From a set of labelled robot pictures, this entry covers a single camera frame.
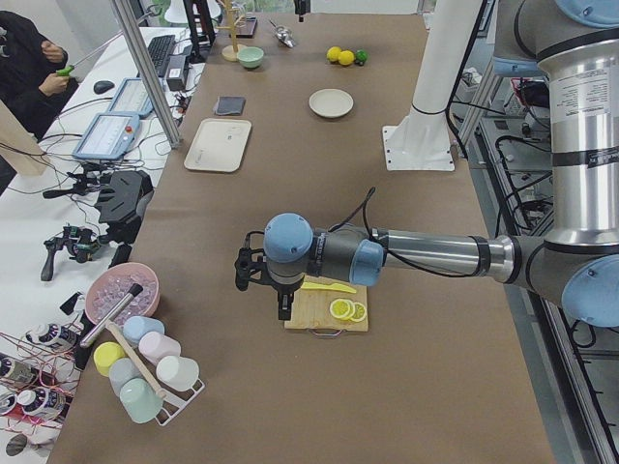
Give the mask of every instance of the pink bowl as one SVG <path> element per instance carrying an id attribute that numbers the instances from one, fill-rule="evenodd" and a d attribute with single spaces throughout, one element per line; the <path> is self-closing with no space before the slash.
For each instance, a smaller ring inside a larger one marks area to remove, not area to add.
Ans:
<path id="1" fill-rule="evenodd" d="M 151 316 L 160 298 L 159 280 L 151 268 L 141 263 L 123 263 L 108 269 L 97 278 L 86 294 L 86 317 L 97 324 L 126 293 L 123 287 L 139 283 L 144 290 L 114 318 L 122 326 L 132 316 Z"/>

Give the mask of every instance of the black sweater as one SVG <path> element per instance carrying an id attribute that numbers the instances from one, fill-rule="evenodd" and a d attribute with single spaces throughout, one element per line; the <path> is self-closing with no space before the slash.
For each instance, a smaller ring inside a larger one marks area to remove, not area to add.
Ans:
<path id="1" fill-rule="evenodd" d="M 0 56 L 0 100 L 40 139 L 77 88 L 71 79 L 61 94 L 46 97 L 39 90 L 49 74 L 67 65 L 67 53 L 62 63 L 47 61 L 41 49 L 47 38 L 30 19 L 18 14 L 0 11 L 0 26 L 7 30 L 6 41 L 0 39 L 0 45 L 6 45 L 5 54 L 9 55 Z"/>

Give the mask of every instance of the cutting board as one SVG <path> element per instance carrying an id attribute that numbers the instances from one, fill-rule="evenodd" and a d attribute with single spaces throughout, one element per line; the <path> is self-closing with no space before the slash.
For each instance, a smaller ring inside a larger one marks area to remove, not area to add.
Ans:
<path id="1" fill-rule="evenodd" d="M 306 277 L 305 282 L 329 284 L 339 282 L 339 280 L 324 277 Z M 297 290 L 294 294 L 294 303 L 292 304 L 292 318 L 283 323 L 284 328 L 367 332 L 369 327 L 367 287 L 363 285 L 352 285 L 348 282 L 339 283 L 344 283 L 345 285 L 356 288 L 357 293 L 344 293 L 333 290 L 306 290 L 303 288 Z M 364 304 L 368 309 L 368 317 L 361 322 L 340 321 L 336 319 L 329 312 L 329 305 L 337 298 L 346 298 L 353 302 Z"/>

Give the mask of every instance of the white wall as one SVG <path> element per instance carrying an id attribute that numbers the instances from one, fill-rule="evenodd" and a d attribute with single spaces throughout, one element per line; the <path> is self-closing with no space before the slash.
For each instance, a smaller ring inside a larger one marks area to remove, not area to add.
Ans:
<path id="1" fill-rule="evenodd" d="M 418 4 L 418 0 L 311 0 L 311 12 L 410 15 Z"/>
<path id="2" fill-rule="evenodd" d="M 120 30 L 108 0 L 0 0 L 0 10 L 31 19 L 43 35 L 69 52 L 69 63 Z M 74 76 L 86 75 L 96 59 L 78 67 Z"/>

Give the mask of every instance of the computer mouse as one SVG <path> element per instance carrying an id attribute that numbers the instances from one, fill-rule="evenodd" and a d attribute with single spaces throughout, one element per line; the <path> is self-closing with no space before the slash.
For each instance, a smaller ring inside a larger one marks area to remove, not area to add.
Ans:
<path id="1" fill-rule="evenodd" d="M 93 86 L 93 92 L 97 95 L 104 94 L 109 89 L 113 89 L 115 84 L 111 80 L 98 80 Z"/>

